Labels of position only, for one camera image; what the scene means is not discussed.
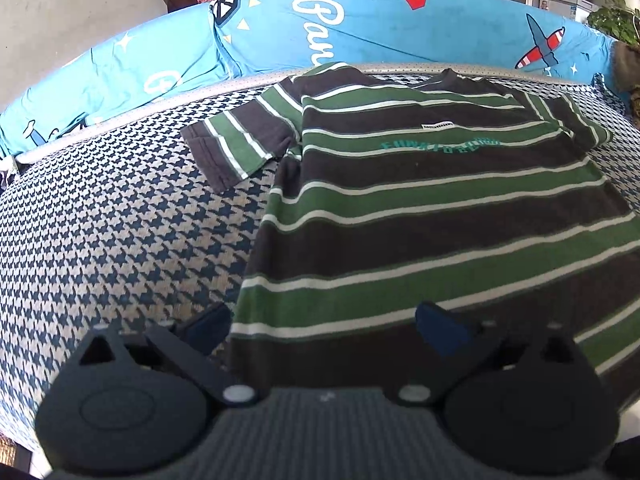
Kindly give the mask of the blue printed sofa back cover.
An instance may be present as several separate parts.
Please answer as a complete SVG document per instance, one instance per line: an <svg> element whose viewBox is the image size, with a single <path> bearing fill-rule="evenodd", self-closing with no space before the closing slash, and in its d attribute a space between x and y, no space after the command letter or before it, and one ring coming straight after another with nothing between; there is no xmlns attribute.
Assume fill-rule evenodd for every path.
<svg viewBox="0 0 640 480"><path fill-rule="evenodd" d="M213 0L98 44L1 115L1 153L218 82L326 62L452 63L588 84L611 37L511 0Z"/></svg>

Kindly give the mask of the green potted plant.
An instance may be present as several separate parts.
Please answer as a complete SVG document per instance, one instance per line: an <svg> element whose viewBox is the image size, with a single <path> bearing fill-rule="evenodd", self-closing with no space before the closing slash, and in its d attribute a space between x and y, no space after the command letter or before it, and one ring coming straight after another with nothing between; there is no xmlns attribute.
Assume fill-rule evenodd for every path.
<svg viewBox="0 0 640 480"><path fill-rule="evenodd" d="M638 46L639 0L602 0L587 18L588 25L618 41Z"/></svg>

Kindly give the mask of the green brown striped shirt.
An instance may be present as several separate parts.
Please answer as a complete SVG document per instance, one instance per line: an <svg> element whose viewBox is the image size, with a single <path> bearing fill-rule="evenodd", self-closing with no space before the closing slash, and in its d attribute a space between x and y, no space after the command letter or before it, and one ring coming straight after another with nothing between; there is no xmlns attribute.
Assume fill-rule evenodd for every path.
<svg viewBox="0 0 640 480"><path fill-rule="evenodd" d="M257 388L404 382L414 315L559 323L618 404L639 395L639 217L592 160L612 128L566 94L343 64L182 130L216 192L273 185L230 330Z"/></svg>

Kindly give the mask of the houndstooth sofa seat cushion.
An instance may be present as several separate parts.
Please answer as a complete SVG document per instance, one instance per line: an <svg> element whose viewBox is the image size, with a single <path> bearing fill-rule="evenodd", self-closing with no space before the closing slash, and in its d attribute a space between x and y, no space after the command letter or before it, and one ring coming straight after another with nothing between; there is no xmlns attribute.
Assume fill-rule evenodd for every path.
<svg viewBox="0 0 640 480"><path fill-rule="evenodd" d="M179 105L38 162L1 197L1 430L34 450L42 396L94 326L143 330L233 304L271 169L222 194L180 127L243 87Z"/></svg>

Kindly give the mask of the white chest freezer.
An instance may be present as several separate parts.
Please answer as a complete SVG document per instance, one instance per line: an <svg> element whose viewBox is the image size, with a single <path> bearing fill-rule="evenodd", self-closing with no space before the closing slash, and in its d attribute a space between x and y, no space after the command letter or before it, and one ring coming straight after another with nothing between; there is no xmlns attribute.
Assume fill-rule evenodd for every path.
<svg viewBox="0 0 640 480"><path fill-rule="evenodd" d="M538 0L541 10L564 16L569 20L586 24L589 15L599 7L588 0Z"/></svg>

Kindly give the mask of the brown plush toy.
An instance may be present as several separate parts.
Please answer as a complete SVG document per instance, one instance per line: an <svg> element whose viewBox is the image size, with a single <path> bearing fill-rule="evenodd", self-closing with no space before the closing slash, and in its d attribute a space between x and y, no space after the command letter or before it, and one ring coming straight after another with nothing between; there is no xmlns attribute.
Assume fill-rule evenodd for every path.
<svg viewBox="0 0 640 480"><path fill-rule="evenodd" d="M630 116L639 128L640 52L638 46L616 41L613 46L614 84L629 96Z"/></svg>

